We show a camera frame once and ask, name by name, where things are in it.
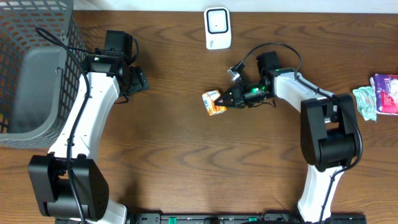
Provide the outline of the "purple red snack bag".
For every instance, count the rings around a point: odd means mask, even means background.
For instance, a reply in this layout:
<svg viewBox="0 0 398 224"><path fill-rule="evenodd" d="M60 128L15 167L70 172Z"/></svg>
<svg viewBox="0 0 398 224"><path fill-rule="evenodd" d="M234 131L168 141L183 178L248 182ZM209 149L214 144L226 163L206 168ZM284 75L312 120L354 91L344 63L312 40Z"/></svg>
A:
<svg viewBox="0 0 398 224"><path fill-rule="evenodd" d="M375 74L370 83L376 97L376 113L397 115L397 75Z"/></svg>

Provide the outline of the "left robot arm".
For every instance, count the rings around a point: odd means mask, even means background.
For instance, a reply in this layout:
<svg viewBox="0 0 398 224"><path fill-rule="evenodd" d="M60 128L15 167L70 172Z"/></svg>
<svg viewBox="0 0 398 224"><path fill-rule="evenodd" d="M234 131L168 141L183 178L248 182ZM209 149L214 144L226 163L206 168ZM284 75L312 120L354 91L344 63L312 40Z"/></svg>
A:
<svg viewBox="0 0 398 224"><path fill-rule="evenodd" d="M62 47L76 63L79 87L67 121L47 155L32 156L28 171L39 211L56 223L132 223L127 206L109 197L109 185L96 161L103 129L114 105L123 97L148 89L137 40L108 30L103 49L88 52L80 61L75 48L43 28L44 39Z"/></svg>

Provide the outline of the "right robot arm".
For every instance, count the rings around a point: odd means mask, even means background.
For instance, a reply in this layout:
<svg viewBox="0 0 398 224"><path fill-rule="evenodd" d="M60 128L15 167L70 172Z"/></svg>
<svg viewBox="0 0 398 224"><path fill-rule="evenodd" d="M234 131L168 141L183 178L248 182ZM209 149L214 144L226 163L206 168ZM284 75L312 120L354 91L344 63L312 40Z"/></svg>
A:
<svg viewBox="0 0 398 224"><path fill-rule="evenodd" d="M331 203L341 176L361 154L361 136L350 95L334 95L310 83L294 67L282 67L275 52L257 57L260 80L248 83L244 64L231 67L234 85L215 100L216 106L255 108L281 99L300 113L300 147L308 164L297 208L306 223L331 219Z"/></svg>

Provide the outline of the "orange white snack packet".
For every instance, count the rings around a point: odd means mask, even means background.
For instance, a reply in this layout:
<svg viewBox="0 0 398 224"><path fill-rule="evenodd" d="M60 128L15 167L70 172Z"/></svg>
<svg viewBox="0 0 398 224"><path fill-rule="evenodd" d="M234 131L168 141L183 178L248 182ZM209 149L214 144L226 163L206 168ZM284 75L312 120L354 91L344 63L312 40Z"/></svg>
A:
<svg viewBox="0 0 398 224"><path fill-rule="evenodd" d="M205 105L205 108L210 116L221 114L226 111L225 106L216 106L215 100L221 96L218 90L208 91L202 94L202 99Z"/></svg>

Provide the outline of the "teal snack packet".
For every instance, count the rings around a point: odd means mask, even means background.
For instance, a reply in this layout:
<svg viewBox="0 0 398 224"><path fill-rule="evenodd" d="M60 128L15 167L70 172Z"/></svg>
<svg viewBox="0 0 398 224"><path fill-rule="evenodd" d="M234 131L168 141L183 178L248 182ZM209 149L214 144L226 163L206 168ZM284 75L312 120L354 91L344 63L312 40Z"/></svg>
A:
<svg viewBox="0 0 398 224"><path fill-rule="evenodd" d="M357 110L365 121L377 121L376 95L371 86L362 86L353 90L356 98Z"/></svg>

